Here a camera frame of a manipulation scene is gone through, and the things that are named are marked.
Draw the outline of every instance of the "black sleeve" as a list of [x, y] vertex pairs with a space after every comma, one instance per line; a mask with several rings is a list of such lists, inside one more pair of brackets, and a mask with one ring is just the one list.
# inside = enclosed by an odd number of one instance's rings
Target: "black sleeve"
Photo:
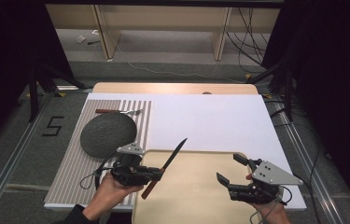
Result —
[[90, 221], [82, 214], [84, 207], [76, 204], [72, 211], [62, 221], [57, 221], [52, 224], [98, 224], [99, 221]]

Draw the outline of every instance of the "beige board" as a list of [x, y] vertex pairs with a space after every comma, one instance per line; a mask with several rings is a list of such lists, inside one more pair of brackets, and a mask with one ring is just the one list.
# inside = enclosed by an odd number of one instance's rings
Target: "beige board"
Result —
[[[161, 168], [172, 151], [148, 150], [142, 163]], [[218, 183], [217, 173], [232, 184], [248, 185], [249, 168], [233, 159], [233, 152], [180, 151], [148, 197], [136, 194], [133, 224], [250, 223], [256, 210], [232, 201]], [[253, 216], [259, 223], [260, 216]]]

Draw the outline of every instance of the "knife blade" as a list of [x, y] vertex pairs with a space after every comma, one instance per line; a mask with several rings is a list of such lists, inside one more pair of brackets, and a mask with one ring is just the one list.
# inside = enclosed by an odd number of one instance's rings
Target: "knife blade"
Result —
[[[166, 161], [166, 163], [160, 168], [161, 172], [165, 173], [165, 170], [168, 168], [169, 164], [171, 164], [172, 160], [175, 158], [177, 155], [178, 151], [182, 148], [184, 143], [186, 143], [187, 138], [181, 141], [180, 144], [175, 148], [174, 152], [172, 152], [172, 155], [169, 157], [169, 159]], [[142, 193], [142, 198], [146, 199], [148, 194], [154, 189], [155, 185], [158, 183], [158, 181], [151, 181], [145, 191]]]

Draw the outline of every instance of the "wooden knife handle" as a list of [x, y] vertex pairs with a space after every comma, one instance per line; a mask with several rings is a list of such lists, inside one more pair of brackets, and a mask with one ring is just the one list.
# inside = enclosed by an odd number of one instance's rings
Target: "wooden knife handle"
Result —
[[104, 114], [104, 113], [118, 113], [119, 110], [111, 110], [111, 109], [96, 109], [96, 114]]
[[155, 185], [158, 183], [158, 181], [151, 181], [145, 191], [142, 193], [142, 199], [146, 199], [148, 194], [154, 189]]

